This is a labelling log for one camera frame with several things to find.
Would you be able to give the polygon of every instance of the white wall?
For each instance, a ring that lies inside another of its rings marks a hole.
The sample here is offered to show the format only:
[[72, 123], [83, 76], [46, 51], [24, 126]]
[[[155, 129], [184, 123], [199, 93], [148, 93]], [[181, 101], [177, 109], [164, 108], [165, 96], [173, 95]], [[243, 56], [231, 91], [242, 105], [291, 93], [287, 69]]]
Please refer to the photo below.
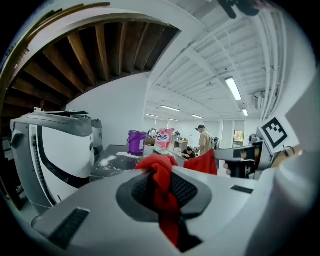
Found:
[[160, 129], [167, 129], [168, 128], [168, 121], [164, 121], [164, 120], [159, 120], [157, 119], [156, 120], [156, 123], [155, 123], [155, 129], [157, 131], [159, 131]]
[[168, 122], [168, 128], [174, 128], [174, 132], [177, 132], [179, 130], [180, 127], [180, 122], [179, 121], [170, 121]]
[[220, 147], [223, 149], [231, 148], [233, 142], [233, 121], [223, 121], [223, 131], [222, 131], [222, 140], [220, 142]]
[[99, 86], [66, 106], [87, 111], [102, 122], [102, 144], [125, 145], [130, 130], [141, 131], [149, 73], [136, 74]]
[[249, 145], [249, 136], [257, 132], [257, 128], [261, 127], [262, 122], [259, 118], [249, 118], [244, 121], [244, 139], [243, 145]]
[[175, 132], [180, 132], [182, 138], [188, 140], [188, 145], [191, 147], [198, 147], [200, 140], [200, 133], [195, 130], [199, 125], [204, 125], [202, 120], [199, 121], [179, 121], [176, 122], [177, 130]]
[[213, 137], [219, 137], [220, 121], [205, 121], [204, 126]]
[[150, 129], [152, 128], [155, 128], [156, 127], [156, 120], [155, 119], [152, 119], [152, 118], [147, 118], [145, 117], [143, 119], [143, 127], [142, 127], [142, 130], [144, 132], [148, 132]]
[[235, 131], [244, 131], [245, 130], [245, 121], [244, 120], [235, 120], [234, 121], [234, 130]]

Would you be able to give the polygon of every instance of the purple bucket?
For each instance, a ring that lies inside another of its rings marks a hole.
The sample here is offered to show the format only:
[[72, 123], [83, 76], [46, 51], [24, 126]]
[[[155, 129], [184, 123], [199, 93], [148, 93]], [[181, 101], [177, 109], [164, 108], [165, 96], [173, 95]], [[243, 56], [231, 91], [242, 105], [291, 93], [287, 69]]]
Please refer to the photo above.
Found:
[[145, 149], [147, 133], [143, 131], [130, 130], [129, 131], [129, 152], [142, 153]]

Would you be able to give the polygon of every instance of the red cloth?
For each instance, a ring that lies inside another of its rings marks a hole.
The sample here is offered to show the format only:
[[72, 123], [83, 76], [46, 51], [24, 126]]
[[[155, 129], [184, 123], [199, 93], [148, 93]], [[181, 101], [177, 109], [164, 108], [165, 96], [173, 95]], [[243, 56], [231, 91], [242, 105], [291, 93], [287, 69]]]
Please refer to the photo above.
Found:
[[179, 235], [180, 208], [177, 199], [171, 193], [172, 166], [177, 166], [173, 156], [152, 154], [136, 165], [136, 169], [153, 168], [156, 173], [153, 180], [157, 184], [154, 190], [154, 207], [158, 210], [159, 225], [166, 237], [177, 246]]
[[216, 160], [214, 159], [213, 155], [214, 150], [211, 149], [202, 156], [185, 161], [183, 167], [205, 174], [218, 175]]

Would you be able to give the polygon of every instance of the table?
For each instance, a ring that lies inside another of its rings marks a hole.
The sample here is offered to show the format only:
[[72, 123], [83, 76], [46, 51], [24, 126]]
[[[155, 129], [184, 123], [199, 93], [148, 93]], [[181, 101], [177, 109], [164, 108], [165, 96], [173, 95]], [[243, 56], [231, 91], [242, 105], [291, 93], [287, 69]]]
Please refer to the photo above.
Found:
[[181, 149], [181, 151], [184, 151], [187, 149], [187, 147], [188, 147], [188, 141], [183, 141], [183, 140], [174, 141], [173, 150], [175, 150], [175, 148], [179, 148]]
[[[110, 145], [101, 152], [101, 157], [95, 163], [89, 176], [90, 182], [119, 175], [123, 172], [131, 172], [136, 169], [137, 163], [144, 157], [153, 153], [159, 154], [154, 151], [153, 146], [145, 146], [144, 152], [137, 155], [128, 155], [128, 149], [128, 146]], [[184, 166], [186, 160], [182, 156], [172, 151], [169, 151], [169, 155], [174, 157], [180, 167]]]

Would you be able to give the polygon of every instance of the white robot body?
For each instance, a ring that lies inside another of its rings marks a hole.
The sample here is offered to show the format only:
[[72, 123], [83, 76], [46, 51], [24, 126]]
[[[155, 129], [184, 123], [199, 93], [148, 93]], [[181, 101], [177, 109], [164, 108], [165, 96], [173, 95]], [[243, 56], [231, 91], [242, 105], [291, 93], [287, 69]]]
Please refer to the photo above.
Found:
[[95, 163], [89, 119], [33, 113], [11, 124], [17, 171], [40, 214], [89, 183]]
[[92, 125], [92, 142], [94, 149], [94, 162], [96, 162], [103, 151], [103, 142], [102, 142], [102, 123], [99, 119], [91, 120]]

